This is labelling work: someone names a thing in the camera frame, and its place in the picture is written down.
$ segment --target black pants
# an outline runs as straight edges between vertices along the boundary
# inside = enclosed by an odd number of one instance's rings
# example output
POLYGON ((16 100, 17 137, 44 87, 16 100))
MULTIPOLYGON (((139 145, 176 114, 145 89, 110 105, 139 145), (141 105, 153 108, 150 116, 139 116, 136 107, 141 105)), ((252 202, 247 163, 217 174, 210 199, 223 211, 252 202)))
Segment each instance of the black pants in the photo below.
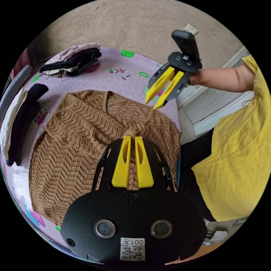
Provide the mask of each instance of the black pants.
POLYGON ((211 155, 213 131, 214 129, 210 130, 205 135, 182 145, 179 182, 179 193, 192 201, 202 216, 209 221, 216 220, 213 218, 203 200, 195 174, 191 168, 211 155))

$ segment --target pink folded garment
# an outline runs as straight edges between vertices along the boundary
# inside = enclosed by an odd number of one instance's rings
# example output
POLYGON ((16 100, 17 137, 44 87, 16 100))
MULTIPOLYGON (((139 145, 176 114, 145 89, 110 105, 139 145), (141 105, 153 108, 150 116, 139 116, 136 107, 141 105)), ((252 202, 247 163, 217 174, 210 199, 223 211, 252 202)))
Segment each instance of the pink folded garment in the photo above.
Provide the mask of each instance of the pink folded garment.
POLYGON ((73 56, 74 54, 86 50, 86 49, 91 49, 91 48, 100 48, 100 44, 96 43, 96 42, 92 42, 92 43, 85 43, 85 44, 81 44, 81 45, 75 45, 72 46, 58 54, 56 54, 55 56, 53 56, 51 59, 49 59, 45 65, 47 64, 52 64, 58 61, 66 61, 68 60, 71 56, 73 56))
POLYGON ((31 66, 30 60, 28 58, 27 49, 24 50, 24 52, 21 54, 19 59, 17 60, 14 68, 12 69, 10 73, 11 80, 14 79, 14 77, 26 66, 31 66))

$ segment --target tile floor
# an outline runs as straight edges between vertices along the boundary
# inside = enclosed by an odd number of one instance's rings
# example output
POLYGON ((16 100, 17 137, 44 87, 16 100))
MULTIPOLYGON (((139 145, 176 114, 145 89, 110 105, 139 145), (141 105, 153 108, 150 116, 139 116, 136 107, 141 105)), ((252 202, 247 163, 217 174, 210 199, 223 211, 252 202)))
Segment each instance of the tile floor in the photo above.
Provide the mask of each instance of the tile floor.
POLYGON ((182 132, 181 136, 181 142, 182 144, 185 144, 187 142, 190 142, 194 139, 196 139, 195 136, 195 130, 192 122, 186 115, 183 109, 179 111, 179 122, 180 122, 180 128, 182 132))

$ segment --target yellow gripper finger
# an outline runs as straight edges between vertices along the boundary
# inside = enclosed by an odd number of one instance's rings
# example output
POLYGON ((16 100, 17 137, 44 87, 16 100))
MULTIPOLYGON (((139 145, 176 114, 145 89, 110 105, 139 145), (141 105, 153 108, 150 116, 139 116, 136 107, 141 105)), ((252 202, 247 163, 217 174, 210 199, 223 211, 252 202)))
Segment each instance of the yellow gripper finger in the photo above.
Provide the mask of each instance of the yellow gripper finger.
POLYGON ((154 184, 150 164, 141 136, 135 137, 135 167, 137 188, 149 188, 154 184))
POLYGON ((124 136, 112 178, 112 185, 115 188, 129 188, 130 157, 131 137, 124 136))
POLYGON ((158 99, 156 105, 153 107, 153 109, 159 109, 164 106, 165 100, 167 99, 169 94, 172 92, 172 90, 175 88, 177 83, 181 80, 183 75, 184 75, 183 72, 181 72, 181 71, 177 72, 177 74, 173 77, 172 81, 170 82, 169 86, 166 88, 166 90, 159 97, 159 99, 158 99))
POLYGON ((175 69, 173 67, 168 67, 160 78, 158 78, 158 80, 147 91, 145 103, 147 104, 150 102, 165 86, 165 84, 173 78, 174 75, 175 69))

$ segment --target bed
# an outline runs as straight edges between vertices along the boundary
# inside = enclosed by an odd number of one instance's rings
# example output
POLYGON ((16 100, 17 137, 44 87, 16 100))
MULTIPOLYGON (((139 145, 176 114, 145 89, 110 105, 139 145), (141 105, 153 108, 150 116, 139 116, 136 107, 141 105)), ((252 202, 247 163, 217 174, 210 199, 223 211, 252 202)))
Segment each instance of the bed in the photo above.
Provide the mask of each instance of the bed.
MULTIPOLYGON (((161 64, 147 57, 125 50, 101 47, 102 56, 99 61, 86 69, 77 77, 50 77, 44 73, 32 73, 23 84, 17 84, 29 90, 34 84, 46 85, 49 89, 38 101, 41 109, 28 128, 26 140, 22 147, 21 165, 15 163, 9 167, 1 152, 1 171, 14 203, 31 227, 47 242, 58 250, 73 255, 68 249, 60 228, 33 211, 29 195, 29 163, 33 145, 42 132, 50 116, 68 92, 81 90, 113 91, 125 98, 139 103, 145 102, 145 94, 149 77, 152 76, 161 64)), ((7 89, 6 95, 14 95, 7 89)), ((153 106, 158 99, 156 96, 149 105, 153 106)), ((160 109, 173 123, 179 127, 178 109, 175 100, 160 109)))

